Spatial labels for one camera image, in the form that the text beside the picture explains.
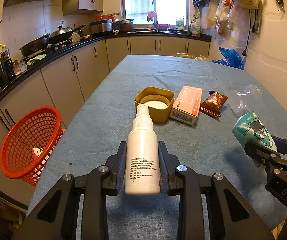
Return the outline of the blue plastic bag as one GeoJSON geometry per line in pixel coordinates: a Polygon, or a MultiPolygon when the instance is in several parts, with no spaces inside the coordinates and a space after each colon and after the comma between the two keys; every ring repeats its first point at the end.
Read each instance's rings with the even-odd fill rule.
{"type": "Polygon", "coordinates": [[[244,62],[234,49],[227,49],[222,47],[218,47],[218,49],[224,58],[219,60],[211,60],[211,62],[244,70],[244,62]]]}

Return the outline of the teal tissue pack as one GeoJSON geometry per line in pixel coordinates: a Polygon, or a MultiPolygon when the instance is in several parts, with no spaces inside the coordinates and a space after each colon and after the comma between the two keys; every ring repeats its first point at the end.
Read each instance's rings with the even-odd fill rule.
{"type": "Polygon", "coordinates": [[[233,126],[232,133],[243,147],[252,141],[277,152],[272,136],[255,112],[241,116],[233,126]]]}

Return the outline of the brown snack packet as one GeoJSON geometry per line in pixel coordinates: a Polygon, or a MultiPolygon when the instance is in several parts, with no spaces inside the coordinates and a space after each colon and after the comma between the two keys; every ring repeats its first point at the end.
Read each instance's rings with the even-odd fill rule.
{"type": "Polygon", "coordinates": [[[201,103],[200,111],[211,117],[219,117],[221,116],[220,109],[229,97],[214,90],[209,90],[208,92],[209,96],[201,103]]]}

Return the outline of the blue-green tablecloth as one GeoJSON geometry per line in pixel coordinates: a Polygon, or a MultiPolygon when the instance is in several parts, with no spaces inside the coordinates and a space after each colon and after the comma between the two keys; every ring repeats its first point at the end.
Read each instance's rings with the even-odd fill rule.
{"type": "MultiPolygon", "coordinates": [[[[203,60],[174,56],[125,57],[92,93],[57,144],[31,198],[32,210],[62,175],[88,174],[115,154],[127,140],[136,114],[136,100],[147,88],[166,89],[174,101],[184,86],[229,95],[258,86],[262,94],[256,113],[270,134],[287,137],[287,112],[247,72],[203,60]]],[[[225,104],[220,116],[199,113],[193,125],[172,119],[167,111],[153,114],[154,132],[170,153],[200,174],[222,173],[260,215],[269,229],[287,216],[287,208],[265,189],[267,176],[253,164],[232,134],[239,116],[225,104]]],[[[107,198],[110,239],[175,239],[179,199],[165,191],[136,197],[121,192],[107,198]]]]}

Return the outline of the silver rice cooker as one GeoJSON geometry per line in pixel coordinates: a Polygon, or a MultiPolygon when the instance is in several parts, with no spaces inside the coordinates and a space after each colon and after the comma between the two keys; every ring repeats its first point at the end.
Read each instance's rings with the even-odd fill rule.
{"type": "Polygon", "coordinates": [[[102,20],[91,22],[89,24],[89,27],[90,27],[90,34],[92,36],[102,34],[102,33],[106,34],[106,33],[113,32],[111,19],[102,19],[102,20]]]}

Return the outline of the yellow plastic bag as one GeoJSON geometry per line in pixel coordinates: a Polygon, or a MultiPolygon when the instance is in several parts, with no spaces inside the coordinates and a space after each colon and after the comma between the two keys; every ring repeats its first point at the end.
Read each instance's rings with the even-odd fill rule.
{"type": "Polygon", "coordinates": [[[210,61],[207,57],[200,55],[200,56],[195,56],[187,53],[176,53],[173,55],[174,57],[181,57],[181,58],[187,58],[187,59],[195,59],[195,60],[203,60],[203,61],[210,61]]]}

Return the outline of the black frying pan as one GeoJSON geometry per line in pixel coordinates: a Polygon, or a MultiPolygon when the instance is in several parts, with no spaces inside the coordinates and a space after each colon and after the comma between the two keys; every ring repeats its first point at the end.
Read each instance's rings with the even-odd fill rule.
{"type": "Polygon", "coordinates": [[[48,46],[48,37],[50,34],[45,34],[20,48],[23,57],[31,56],[37,51],[44,50],[48,46]]]}

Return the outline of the white spray bottle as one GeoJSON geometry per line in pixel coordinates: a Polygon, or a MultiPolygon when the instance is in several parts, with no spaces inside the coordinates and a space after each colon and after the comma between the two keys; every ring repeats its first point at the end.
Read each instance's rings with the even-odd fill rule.
{"type": "Polygon", "coordinates": [[[158,137],[153,131],[149,108],[144,104],[137,106],[128,135],[124,192],[132,196],[160,193],[158,137]]]}

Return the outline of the orange cardboard box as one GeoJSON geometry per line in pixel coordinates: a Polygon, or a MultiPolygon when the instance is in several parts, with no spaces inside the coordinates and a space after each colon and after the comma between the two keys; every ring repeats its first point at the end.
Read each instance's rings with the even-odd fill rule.
{"type": "Polygon", "coordinates": [[[183,86],[169,117],[193,126],[199,115],[202,93],[202,88],[183,86]]]}

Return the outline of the yellow square lid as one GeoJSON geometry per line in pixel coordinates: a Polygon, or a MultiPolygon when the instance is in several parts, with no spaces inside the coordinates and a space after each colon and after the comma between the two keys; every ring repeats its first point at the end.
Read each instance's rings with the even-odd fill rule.
{"type": "Polygon", "coordinates": [[[174,93],[170,90],[146,87],[135,96],[135,107],[140,104],[149,108],[150,118],[155,123],[166,122],[173,108],[174,93]]]}

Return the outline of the green cloth on counter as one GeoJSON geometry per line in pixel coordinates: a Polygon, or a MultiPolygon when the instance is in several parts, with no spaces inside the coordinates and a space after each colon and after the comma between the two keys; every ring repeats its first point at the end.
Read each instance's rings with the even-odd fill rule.
{"type": "Polygon", "coordinates": [[[32,67],[35,63],[41,61],[45,57],[46,57],[46,54],[40,54],[40,55],[35,56],[34,58],[29,59],[26,63],[27,68],[32,67]]]}

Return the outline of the red plastic basket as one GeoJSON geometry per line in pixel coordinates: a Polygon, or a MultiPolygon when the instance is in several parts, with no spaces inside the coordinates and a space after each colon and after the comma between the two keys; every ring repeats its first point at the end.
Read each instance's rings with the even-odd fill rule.
{"type": "Polygon", "coordinates": [[[62,118],[52,106],[24,115],[11,128],[0,151],[0,168],[10,179],[36,186],[55,146],[62,137],[62,118]]]}

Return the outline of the brown pot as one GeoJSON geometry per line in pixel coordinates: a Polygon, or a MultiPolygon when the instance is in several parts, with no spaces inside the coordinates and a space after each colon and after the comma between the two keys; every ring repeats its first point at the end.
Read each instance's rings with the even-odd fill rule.
{"type": "Polygon", "coordinates": [[[133,19],[125,19],[119,22],[119,29],[122,33],[132,32],[134,29],[134,20],[133,19]]]}

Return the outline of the clear plastic container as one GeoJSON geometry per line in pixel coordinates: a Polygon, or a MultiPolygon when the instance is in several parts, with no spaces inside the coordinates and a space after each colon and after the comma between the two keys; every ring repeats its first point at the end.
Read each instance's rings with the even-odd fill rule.
{"type": "Polygon", "coordinates": [[[231,90],[227,103],[235,113],[256,112],[263,108],[262,93],[256,85],[248,85],[243,92],[231,90]]]}

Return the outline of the black wok with lid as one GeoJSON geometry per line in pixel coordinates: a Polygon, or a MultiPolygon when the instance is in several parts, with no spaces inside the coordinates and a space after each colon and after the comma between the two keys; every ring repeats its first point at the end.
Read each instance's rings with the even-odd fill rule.
{"type": "Polygon", "coordinates": [[[62,43],[65,42],[67,40],[69,40],[72,37],[73,33],[77,33],[81,38],[84,37],[84,33],[82,31],[83,28],[86,27],[86,24],[82,24],[79,27],[72,29],[70,27],[65,27],[63,28],[63,23],[64,21],[62,21],[60,23],[60,26],[58,27],[58,29],[56,31],[54,31],[49,37],[48,37],[48,43],[51,45],[55,45],[58,43],[62,43]]]}

